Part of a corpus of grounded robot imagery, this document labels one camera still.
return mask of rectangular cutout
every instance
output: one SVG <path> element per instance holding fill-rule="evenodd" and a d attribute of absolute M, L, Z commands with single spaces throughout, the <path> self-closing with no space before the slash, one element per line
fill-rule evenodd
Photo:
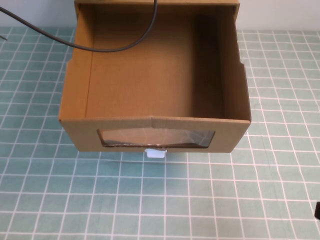
<path fill-rule="evenodd" d="M 152 127 L 98 130 L 97 132 L 104 147 L 157 149 L 206 149 L 215 135 L 215 131 Z"/>

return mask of white tab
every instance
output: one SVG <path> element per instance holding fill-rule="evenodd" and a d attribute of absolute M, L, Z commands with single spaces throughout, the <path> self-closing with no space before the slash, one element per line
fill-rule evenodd
<path fill-rule="evenodd" d="M 147 148 L 144 151 L 146 152 L 146 156 L 152 159 L 164 159 L 167 152 L 167 150 L 157 150 L 152 148 Z"/>

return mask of black object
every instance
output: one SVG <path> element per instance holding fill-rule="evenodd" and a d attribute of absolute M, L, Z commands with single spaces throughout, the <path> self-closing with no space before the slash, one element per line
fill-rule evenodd
<path fill-rule="evenodd" d="M 154 0 L 153 14 L 152 14 L 151 23 L 150 23 L 149 27 L 147 28 L 147 30 L 144 32 L 144 34 L 137 41 L 135 41 L 134 43 L 131 43 L 128 46 L 124 46 L 124 47 L 120 47 L 120 48 L 114 48 L 114 49 L 98 49 L 98 48 L 90 48 L 90 47 L 86 47 L 86 46 L 77 45 L 77 44 L 74 44 L 72 42 L 65 41 L 65 40 L 63 40 L 61 38 L 53 36 L 53 35 L 51 35 L 50 33 L 46 32 L 46 31 L 43 31 L 42 29 L 32 25 L 30 22 L 22 19 L 21 17 L 19 17 L 19 16 L 15 15 L 14 13 L 8 11 L 7 9 L 4 9 L 3 7 L 0 7 L 0 12 L 3 12 L 4 14 L 7 14 L 8 16 L 14 18 L 15 20 L 19 21 L 20 23 L 26 25 L 27 27 L 35 30 L 36 32 L 38 32 L 38 33 L 40 33 L 40 34 L 42 34 L 42 35 L 54 40 L 54 41 L 57 41 L 57 42 L 59 42 L 61 44 L 67 45 L 69 47 L 76 48 L 76 49 L 81 49 L 81 50 L 85 50 L 85 51 L 90 51 L 90 52 L 97 52 L 97 53 L 114 53 L 114 52 L 120 52 L 120 51 L 124 51 L 124 50 L 130 49 L 130 48 L 138 45 L 139 43 L 141 43 L 146 38 L 146 36 L 149 34 L 149 32 L 151 31 L 151 29 L 152 29 L 152 27 L 153 27 L 153 25 L 155 23 L 156 15 L 157 15 L 157 8 L 158 8 L 158 0 Z"/>
<path fill-rule="evenodd" d="M 316 203 L 316 206 L 315 206 L 315 211 L 314 211 L 314 217 L 318 220 L 320 220 L 320 201 L 318 201 Z"/>
<path fill-rule="evenodd" d="M 0 35 L 0 39 L 6 40 L 6 41 L 8 40 L 8 39 L 6 39 L 5 37 L 3 37 L 1 35 Z"/>

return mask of green cutting mat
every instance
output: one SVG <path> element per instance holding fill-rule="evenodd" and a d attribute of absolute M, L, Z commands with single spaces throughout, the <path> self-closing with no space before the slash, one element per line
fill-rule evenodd
<path fill-rule="evenodd" d="M 320 239 L 318 32 L 240 31 L 251 127 L 231 154 L 166 159 L 78 152 L 57 119 L 72 49 L 0 35 L 1 240 Z"/>

